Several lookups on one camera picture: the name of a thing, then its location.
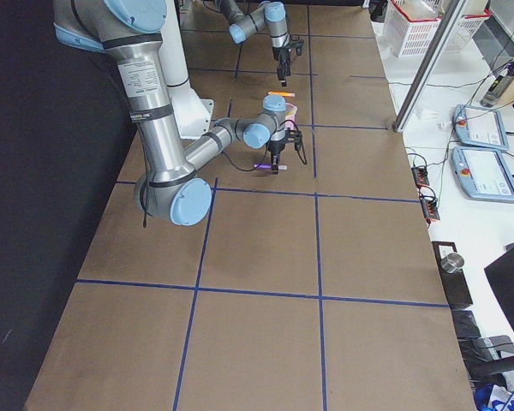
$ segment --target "orange object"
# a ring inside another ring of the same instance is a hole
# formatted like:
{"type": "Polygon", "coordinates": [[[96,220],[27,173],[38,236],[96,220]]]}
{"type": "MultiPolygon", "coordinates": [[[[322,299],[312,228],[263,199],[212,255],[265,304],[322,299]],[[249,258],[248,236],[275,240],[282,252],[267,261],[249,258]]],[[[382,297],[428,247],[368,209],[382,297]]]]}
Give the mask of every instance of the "orange object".
{"type": "Polygon", "coordinates": [[[295,97],[294,92],[268,92],[268,94],[282,97],[295,97]]]}

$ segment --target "robotic arm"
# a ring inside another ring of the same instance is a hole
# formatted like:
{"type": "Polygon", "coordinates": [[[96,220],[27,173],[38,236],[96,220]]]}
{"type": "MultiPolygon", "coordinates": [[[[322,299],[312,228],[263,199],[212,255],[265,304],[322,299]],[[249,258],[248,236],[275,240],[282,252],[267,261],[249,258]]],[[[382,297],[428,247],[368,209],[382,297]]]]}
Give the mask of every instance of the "robotic arm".
{"type": "Polygon", "coordinates": [[[229,32],[235,43],[239,44],[262,30],[265,26],[271,36],[272,55],[278,61],[276,69],[278,80],[287,86],[286,77],[291,75],[290,53],[302,54],[301,39],[293,39],[288,31],[284,5],[281,2],[262,2],[257,10],[245,15],[235,0],[215,0],[215,5],[230,24],[229,32]]]}
{"type": "Polygon", "coordinates": [[[267,96],[255,119],[223,119],[183,149],[158,49],[164,0],[54,0],[59,41],[113,57],[128,96],[146,157],[135,185],[136,204],[147,214],[193,225],[211,204],[209,185],[196,171],[235,140],[259,148],[284,139],[285,101],[267,96]]]}

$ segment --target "brown paper floor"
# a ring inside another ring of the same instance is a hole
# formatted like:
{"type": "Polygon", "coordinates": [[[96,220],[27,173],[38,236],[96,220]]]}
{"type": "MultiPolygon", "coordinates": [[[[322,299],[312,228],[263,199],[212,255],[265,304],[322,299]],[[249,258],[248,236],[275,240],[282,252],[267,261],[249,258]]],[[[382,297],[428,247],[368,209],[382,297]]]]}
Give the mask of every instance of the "brown paper floor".
{"type": "MultiPolygon", "coordinates": [[[[214,118],[254,116],[279,88],[268,37],[236,46],[193,5],[194,89],[214,118]]],[[[368,12],[287,10],[308,166],[289,147],[279,176],[215,158],[204,221],[143,229],[135,140],[28,411],[473,409],[368,12]]]]}

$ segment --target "white basket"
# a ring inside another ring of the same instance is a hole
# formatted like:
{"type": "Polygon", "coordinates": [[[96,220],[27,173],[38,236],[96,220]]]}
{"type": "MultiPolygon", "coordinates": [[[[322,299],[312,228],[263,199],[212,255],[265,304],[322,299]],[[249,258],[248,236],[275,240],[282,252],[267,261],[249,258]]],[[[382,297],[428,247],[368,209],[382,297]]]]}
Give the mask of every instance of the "white basket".
{"type": "MultiPolygon", "coordinates": [[[[441,2],[441,0],[424,1],[434,9],[438,9],[441,2]]],[[[396,56],[421,56],[427,52],[430,41],[438,29],[440,18],[412,21],[399,7],[403,2],[404,0],[389,0],[383,35],[390,42],[396,56]]],[[[484,10],[483,15],[462,17],[458,32],[451,36],[445,53],[460,52],[490,16],[489,11],[484,10]]]]}

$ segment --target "metal pole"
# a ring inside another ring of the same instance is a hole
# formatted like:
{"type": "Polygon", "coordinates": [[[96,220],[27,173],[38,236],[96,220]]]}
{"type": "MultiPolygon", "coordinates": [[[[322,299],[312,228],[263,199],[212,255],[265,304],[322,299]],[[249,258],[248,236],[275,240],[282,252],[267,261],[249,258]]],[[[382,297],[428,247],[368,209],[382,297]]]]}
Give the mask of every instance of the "metal pole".
{"type": "Polygon", "coordinates": [[[485,377],[494,375],[499,372],[514,371],[514,356],[506,357],[500,360],[482,362],[477,366],[472,366],[469,371],[476,376],[485,377]]]}
{"type": "Polygon", "coordinates": [[[451,33],[457,30],[458,22],[463,15],[466,3],[467,0],[451,0],[449,7],[445,11],[445,15],[439,23],[438,30],[430,42],[427,54],[425,54],[422,59],[421,66],[415,75],[413,84],[393,124],[394,131],[397,133],[403,132],[403,129],[407,125],[409,116],[411,116],[413,109],[417,105],[439,57],[444,52],[451,33]]]}

